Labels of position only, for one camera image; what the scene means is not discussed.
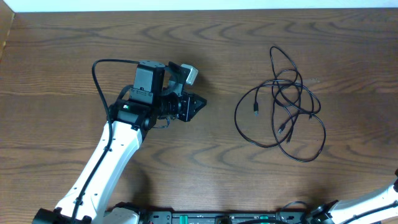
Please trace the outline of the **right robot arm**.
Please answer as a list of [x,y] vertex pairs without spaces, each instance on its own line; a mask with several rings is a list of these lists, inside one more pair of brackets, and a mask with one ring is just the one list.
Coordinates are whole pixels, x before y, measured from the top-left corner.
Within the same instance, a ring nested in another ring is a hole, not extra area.
[[306,214],[304,223],[380,223],[397,216],[397,179],[389,185],[351,200],[335,200]]

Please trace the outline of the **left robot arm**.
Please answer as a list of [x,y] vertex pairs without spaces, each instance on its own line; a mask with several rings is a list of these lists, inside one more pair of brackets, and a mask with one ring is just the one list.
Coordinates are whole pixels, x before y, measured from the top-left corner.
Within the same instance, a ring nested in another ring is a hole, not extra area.
[[198,70],[188,64],[135,62],[134,82],[116,101],[103,106],[107,122],[100,142],[73,187],[53,210],[41,208],[33,223],[139,223],[139,213],[116,207],[106,212],[112,192],[130,158],[158,120],[189,122],[206,100],[185,91]]

